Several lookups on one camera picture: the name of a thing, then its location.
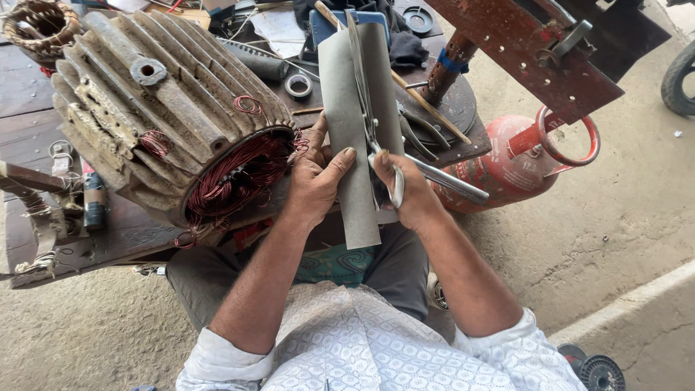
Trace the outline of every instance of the white patterned shirt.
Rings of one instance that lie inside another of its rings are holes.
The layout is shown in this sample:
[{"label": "white patterned shirt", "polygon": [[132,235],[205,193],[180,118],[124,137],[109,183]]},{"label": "white patterned shirt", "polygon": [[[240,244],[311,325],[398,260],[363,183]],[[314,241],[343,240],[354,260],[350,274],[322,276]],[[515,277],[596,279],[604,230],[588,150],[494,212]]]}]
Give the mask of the white patterned shirt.
[{"label": "white patterned shirt", "polygon": [[251,354],[204,328],[179,391],[585,390],[529,309],[483,338],[458,328],[452,346],[376,291],[331,281],[293,286],[275,346]]}]

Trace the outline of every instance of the tire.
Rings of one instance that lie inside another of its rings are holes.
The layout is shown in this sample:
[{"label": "tire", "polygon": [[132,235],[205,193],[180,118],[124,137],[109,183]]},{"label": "tire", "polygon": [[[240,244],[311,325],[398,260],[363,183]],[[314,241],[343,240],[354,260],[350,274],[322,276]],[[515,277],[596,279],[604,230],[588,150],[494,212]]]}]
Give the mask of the tire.
[{"label": "tire", "polygon": [[676,114],[695,115],[695,97],[688,97],[683,91],[683,80],[692,72],[695,72],[695,41],[673,60],[661,83],[661,99]]}]

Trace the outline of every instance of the grey insulation paper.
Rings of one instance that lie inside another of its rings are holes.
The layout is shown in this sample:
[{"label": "grey insulation paper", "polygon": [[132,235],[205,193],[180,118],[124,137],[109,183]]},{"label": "grey insulation paper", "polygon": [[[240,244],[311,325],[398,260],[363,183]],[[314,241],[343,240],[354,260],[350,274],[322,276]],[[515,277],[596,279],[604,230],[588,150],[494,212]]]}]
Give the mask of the grey insulation paper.
[{"label": "grey insulation paper", "polygon": [[[379,120],[376,128],[377,141],[391,153],[403,155],[384,27],[376,23],[359,24],[357,31],[363,51],[372,112],[374,118]],[[392,211],[375,210],[369,180],[364,120],[347,29],[335,33],[318,45],[318,63],[331,151],[337,154],[347,147],[357,150],[355,162],[338,183],[347,248],[381,244],[378,224],[392,223],[398,217]]]}]

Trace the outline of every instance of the wooden table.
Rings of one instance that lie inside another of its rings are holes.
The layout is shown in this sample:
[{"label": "wooden table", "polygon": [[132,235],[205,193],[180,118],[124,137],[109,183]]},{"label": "wooden table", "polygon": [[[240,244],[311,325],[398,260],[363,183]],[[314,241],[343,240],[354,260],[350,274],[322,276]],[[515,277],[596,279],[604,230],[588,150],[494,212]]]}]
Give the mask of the wooden table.
[{"label": "wooden table", "polygon": [[[409,4],[417,5],[418,2],[411,0]],[[433,31],[439,34],[423,40],[423,44],[430,51],[429,67],[403,72],[402,76],[407,81],[426,80],[430,73],[429,69],[434,66],[436,55],[446,43],[436,21],[435,27],[437,30],[433,29]],[[53,161],[48,154],[48,147],[54,141],[65,138],[57,130],[62,120],[52,109],[53,89],[50,86],[50,80],[39,71],[38,65],[23,55],[18,48],[8,45],[8,42],[0,42],[0,59],[0,85],[3,86],[0,90],[0,159],[50,173]],[[311,97],[304,102],[292,100],[280,83],[269,83],[269,86],[291,110],[323,105],[318,82],[314,85]],[[461,88],[453,88],[442,105],[455,108],[468,105],[470,108],[471,98],[472,92],[466,94],[461,92]],[[410,106],[410,103],[402,103],[408,105],[411,110],[416,109]],[[457,123],[456,111],[444,110],[443,113],[453,123]],[[301,115],[296,117],[295,121],[298,126],[309,126],[316,121],[317,117],[318,114]],[[456,153],[461,156],[449,157],[447,161],[472,159],[491,150],[490,140],[479,118],[469,131],[468,137],[473,144],[459,145]],[[239,228],[279,213],[284,205],[288,185],[288,177],[273,184],[271,186],[273,197],[266,207],[248,205],[235,213],[232,228]],[[21,201],[11,194],[5,194],[4,202],[8,266],[11,271],[14,271],[17,264],[33,260],[36,255],[36,243],[28,219],[22,216],[26,212]],[[82,241],[64,246],[63,248],[74,250],[74,253],[60,255],[60,261],[76,267],[80,273],[118,264],[136,264],[140,262],[138,259],[143,257],[151,262],[151,255],[159,252],[162,253],[158,254],[156,259],[162,262],[171,257],[174,252],[171,250],[173,240],[183,232],[179,228],[161,225],[152,220],[139,206],[112,191],[107,193],[106,220],[107,229],[96,232]],[[31,288],[75,276],[78,273],[68,266],[58,266],[55,274],[54,279],[51,276],[14,278],[10,286],[13,289]]]}]

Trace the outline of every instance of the gas cylinder handle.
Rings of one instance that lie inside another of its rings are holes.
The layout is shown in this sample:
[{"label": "gas cylinder handle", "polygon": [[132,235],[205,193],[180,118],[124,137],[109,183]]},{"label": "gas cylinder handle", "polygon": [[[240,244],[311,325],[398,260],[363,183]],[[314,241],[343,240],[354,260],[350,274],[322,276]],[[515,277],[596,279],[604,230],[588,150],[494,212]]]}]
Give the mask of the gas cylinder handle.
[{"label": "gas cylinder handle", "polygon": [[556,167],[553,171],[548,173],[546,177],[560,173],[562,171],[569,170],[573,167],[586,166],[587,164],[596,160],[596,157],[598,156],[598,151],[601,149],[601,138],[598,135],[596,123],[594,123],[594,120],[592,120],[591,117],[587,115],[586,117],[582,118],[582,122],[587,127],[587,131],[589,131],[589,137],[591,138],[591,148],[589,149],[589,154],[583,159],[570,159],[564,156],[562,153],[560,153],[560,151],[557,150],[557,148],[550,142],[550,137],[548,136],[548,133],[546,133],[547,112],[548,107],[543,106],[540,110],[538,110],[538,114],[536,114],[535,128],[538,131],[538,141],[543,146],[543,149],[545,149],[548,152],[550,157],[552,157],[559,163],[562,163],[563,166]]}]

